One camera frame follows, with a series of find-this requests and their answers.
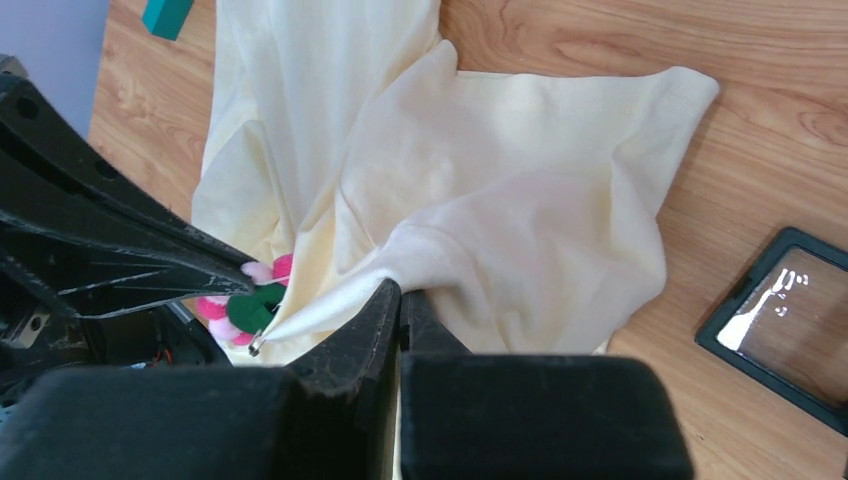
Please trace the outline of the pink flower brooch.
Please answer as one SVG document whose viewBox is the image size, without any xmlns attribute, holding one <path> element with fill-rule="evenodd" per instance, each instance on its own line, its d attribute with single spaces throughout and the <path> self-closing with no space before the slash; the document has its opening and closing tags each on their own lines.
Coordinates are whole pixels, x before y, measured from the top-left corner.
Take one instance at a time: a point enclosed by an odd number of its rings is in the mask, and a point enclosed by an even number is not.
<svg viewBox="0 0 848 480">
<path fill-rule="evenodd" d="M 292 267 L 292 253 L 277 257 L 270 265 L 247 262 L 240 270 L 252 280 L 252 293 L 199 297 L 196 308 L 212 337 L 234 346 L 254 342 L 274 319 L 287 291 Z"/>
</svg>

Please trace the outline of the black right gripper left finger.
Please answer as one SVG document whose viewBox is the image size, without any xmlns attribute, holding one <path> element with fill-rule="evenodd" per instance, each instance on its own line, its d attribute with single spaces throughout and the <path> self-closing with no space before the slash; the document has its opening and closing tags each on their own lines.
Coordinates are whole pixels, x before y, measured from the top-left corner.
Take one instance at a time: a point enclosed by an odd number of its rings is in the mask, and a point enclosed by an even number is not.
<svg viewBox="0 0 848 480">
<path fill-rule="evenodd" d="M 284 367 L 64 369 L 1 432 L 5 479 L 389 479 L 401 293 L 390 280 Z"/>
</svg>

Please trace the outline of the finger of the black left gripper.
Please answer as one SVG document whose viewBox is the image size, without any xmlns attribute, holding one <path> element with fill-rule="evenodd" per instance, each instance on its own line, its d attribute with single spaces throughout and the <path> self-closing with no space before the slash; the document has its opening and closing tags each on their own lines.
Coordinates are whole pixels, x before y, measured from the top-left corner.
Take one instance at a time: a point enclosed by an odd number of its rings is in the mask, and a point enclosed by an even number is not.
<svg viewBox="0 0 848 480">
<path fill-rule="evenodd" d="M 241 251 L 124 177 L 29 80 L 1 77 L 1 271 L 54 311 L 110 318 L 249 294 Z"/>
</svg>

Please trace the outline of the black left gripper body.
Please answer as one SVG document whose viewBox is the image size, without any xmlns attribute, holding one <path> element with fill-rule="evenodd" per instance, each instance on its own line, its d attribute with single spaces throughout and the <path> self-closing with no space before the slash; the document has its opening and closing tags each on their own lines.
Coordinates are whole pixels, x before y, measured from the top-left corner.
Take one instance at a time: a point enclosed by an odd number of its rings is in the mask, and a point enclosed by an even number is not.
<svg viewBox="0 0 848 480">
<path fill-rule="evenodd" d="M 1 395 L 18 398 L 57 369 L 165 368 L 223 362 L 183 301 L 232 281 L 185 266 L 93 264 L 38 279 L 1 269 Z"/>
</svg>

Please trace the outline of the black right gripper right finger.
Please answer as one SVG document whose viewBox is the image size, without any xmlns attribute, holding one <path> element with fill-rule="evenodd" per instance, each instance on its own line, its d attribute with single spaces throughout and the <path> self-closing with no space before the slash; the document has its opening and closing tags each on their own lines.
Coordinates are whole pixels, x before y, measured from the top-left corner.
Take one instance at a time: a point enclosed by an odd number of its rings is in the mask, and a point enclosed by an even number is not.
<svg viewBox="0 0 848 480">
<path fill-rule="evenodd" d="M 400 310 L 406 479 L 690 479 L 668 393 L 616 356 L 474 354 L 426 295 Z"/>
</svg>

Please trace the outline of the cream yellow garment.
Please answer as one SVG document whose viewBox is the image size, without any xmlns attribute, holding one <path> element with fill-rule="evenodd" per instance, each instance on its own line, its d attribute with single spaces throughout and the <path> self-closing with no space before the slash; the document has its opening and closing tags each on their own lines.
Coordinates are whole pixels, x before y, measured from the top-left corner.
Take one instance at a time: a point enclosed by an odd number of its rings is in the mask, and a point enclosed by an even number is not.
<svg viewBox="0 0 848 480">
<path fill-rule="evenodd" d="M 239 365 L 284 365 L 384 280 L 477 353 L 601 352 L 662 291 L 657 214 L 719 92 L 462 71 L 436 1 L 220 1 L 194 226 L 288 290 Z"/>
</svg>

